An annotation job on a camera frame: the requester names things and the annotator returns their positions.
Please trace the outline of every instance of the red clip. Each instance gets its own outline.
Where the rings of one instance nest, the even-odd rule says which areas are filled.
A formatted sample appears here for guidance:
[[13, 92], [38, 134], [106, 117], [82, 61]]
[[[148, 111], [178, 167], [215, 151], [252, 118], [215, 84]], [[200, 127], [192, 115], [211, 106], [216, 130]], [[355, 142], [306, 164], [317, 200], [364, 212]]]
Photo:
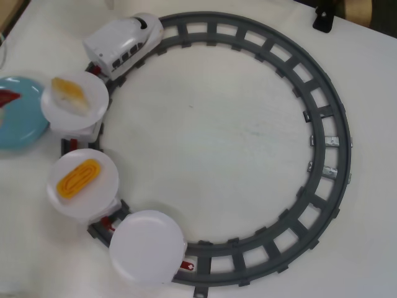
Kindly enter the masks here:
[[96, 66], [94, 66], [94, 68], [90, 72], [93, 75], [98, 76], [102, 72], [102, 70], [101, 70], [101, 68], [99, 66], [96, 65]]
[[110, 219], [108, 218], [108, 216], [101, 218], [100, 222], [106, 230], [115, 231], [115, 229], [112, 227], [112, 223], [111, 223]]
[[70, 151], [77, 150], [78, 143], [75, 138], [70, 139]]
[[193, 271], [194, 270], [194, 264], [192, 264], [190, 262], [183, 261], [182, 264], [181, 264], [181, 268], [189, 270], [189, 271]]

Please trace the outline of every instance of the black clip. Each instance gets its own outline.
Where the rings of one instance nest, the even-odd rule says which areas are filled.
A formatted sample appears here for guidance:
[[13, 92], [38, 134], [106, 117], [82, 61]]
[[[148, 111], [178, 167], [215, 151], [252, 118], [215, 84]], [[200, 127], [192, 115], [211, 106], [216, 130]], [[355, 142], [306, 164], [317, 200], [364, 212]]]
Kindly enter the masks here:
[[324, 33], [329, 33], [334, 23], [337, 1], [325, 0], [316, 8], [317, 18], [313, 23], [313, 28]]

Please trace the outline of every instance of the toy train track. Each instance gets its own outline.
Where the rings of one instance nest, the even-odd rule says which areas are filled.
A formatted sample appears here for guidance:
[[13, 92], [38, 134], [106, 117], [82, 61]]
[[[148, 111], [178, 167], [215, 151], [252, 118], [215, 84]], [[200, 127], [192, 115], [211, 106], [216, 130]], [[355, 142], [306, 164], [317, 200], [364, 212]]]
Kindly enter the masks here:
[[[174, 282], [195, 286], [194, 297], [204, 298], [208, 295], [208, 287], [227, 286], [237, 284], [247, 286], [252, 280], [261, 278], [268, 274], [288, 269], [288, 265], [306, 250], [313, 249], [318, 244], [318, 239], [325, 231], [332, 219], [339, 213], [339, 205], [344, 195], [350, 179], [350, 159], [351, 159], [351, 139], [349, 126], [347, 124], [344, 106], [337, 95], [331, 80], [327, 74], [319, 67], [317, 62], [307, 54], [304, 49], [291, 41], [286, 36], [276, 30], [240, 16], [223, 14], [219, 12], [188, 12], [174, 14], [161, 18], [165, 29], [175, 26], [178, 35], [165, 38], [161, 43], [133, 68], [139, 68], [145, 64], [145, 59], [157, 54], [162, 55], [167, 49], [176, 45], [182, 48], [190, 47], [196, 42], [206, 42], [208, 46], [216, 46], [224, 43], [231, 46], [232, 50], [245, 50], [255, 54], [255, 59], [259, 62], [267, 61], [277, 69], [276, 73], [281, 77], [286, 77], [293, 85], [293, 93], [299, 97], [306, 106], [303, 116], [307, 123], [311, 124], [313, 136], [311, 145], [314, 146], [313, 160], [310, 162], [308, 171], [310, 177], [306, 185], [302, 186], [297, 192], [297, 200], [290, 210], [286, 209], [279, 216], [279, 220], [270, 227], [263, 227], [248, 238], [230, 239], [226, 243], [212, 244], [210, 242], [199, 241], [189, 243], [186, 256], [197, 257], [197, 272], [189, 273], [179, 271], [174, 278]], [[187, 24], [206, 23], [207, 31], [202, 33], [189, 33]], [[236, 26], [235, 36], [218, 33], [218, 24]], [[244, 37], [248, 31], [254, 32], [266, 38], [262, 46], [246, 40]], [[271, 48], [277, 45], [284, 48], [292, 56], [283, 61], [278, 56], [270, 52]], [[312, 75], [310, 81], [303, 82], [302, 79], [293, 71], [301, 63]], [[93, 70], [93, 65], [88, 67], [88, 71]], [[106, 86], [111, 95], [117, 87], [120, 87], [126, 80], [126, 75], [119, 77], [115, 81], [106, 81]], [[318, 108], [311, 91], [321, 88], [329, 105]], [[338, 144], [332, 142], [330, 145], [324, 136], [322, 118], [333, 117], [336, 128]], [[324, 164], [326, 147], [337, 147], [338, 160], [337, 169], [332, 169]], [[89, 148], [100, 149], [100, 136], [97, 141], [90, 143]], [[62, 154], [71, 150], [71, 142], [62, 140]], [[335, 180], [334, 187], [328, 200], [315, 194], [322, 177]], [[307, 229], [298, 218], [303, 211], [312, 204], [321, 212], [316, 222]], [[123, 207], [112, 214], [109, 220], [123, 220], [129, 214], [128, 206], [123, 202]], [[298, 237], [296, 242], [289, 249], [282, 253], [277, 248], [274, 239], [287, 229], [291, 229]], [[88, 231], [94, 238], [100, 239], [106, 246], [110, 245], [112, 234], [104, 227], [103, 223], [98, 222], [89, 226]], [[246, 267], [244, 262], [245, 251], [253, 250], [263, 246], [269, 259], [259, 265]], [[211, 260], [213, 257], [231, 256], [234, 264], [234, 271], [227, 273], [211, 273]]]

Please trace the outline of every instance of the train window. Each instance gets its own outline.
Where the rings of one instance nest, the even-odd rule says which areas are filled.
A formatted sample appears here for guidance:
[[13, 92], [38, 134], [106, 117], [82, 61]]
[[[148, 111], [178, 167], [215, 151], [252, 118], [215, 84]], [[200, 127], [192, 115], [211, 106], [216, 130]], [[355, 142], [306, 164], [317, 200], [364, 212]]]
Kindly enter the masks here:
[[135, 52], [136, 52], [137, 50], [138, 50], [138, 47], [137, 47], [136, 45], [134, 45], [134, 46], [131, 48], [131, 50], [130, 50], [131, 55], [134, 55]]
[[128, 52], [126, 52], [126, 53], [124, 53], [124, 54], [122, 55], [122, 60], [123, 60], [123, 61], [127, 61], [129, 57], [130, 57], [130, 56], [128, 55]]
[[136, 19], [141, 23], [141, 29], [146, 29], [148, 27], [148, 24], [143, 19], [140, 17], [136, 17]]
[[113, 62], [113, 68], [119, 67], [121, 64], [120, 59], [117, 59], [116, 61]]

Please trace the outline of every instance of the train car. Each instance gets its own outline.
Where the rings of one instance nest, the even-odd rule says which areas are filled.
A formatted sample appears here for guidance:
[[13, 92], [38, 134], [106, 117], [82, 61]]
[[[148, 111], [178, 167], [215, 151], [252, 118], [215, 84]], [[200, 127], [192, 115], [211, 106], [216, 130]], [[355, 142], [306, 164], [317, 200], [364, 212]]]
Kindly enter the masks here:
[[163, 34], [158, 17], [139, 13], [109, 22], [86, 38], [83, 45], [90, 60], [115, 80], [152, 51]]

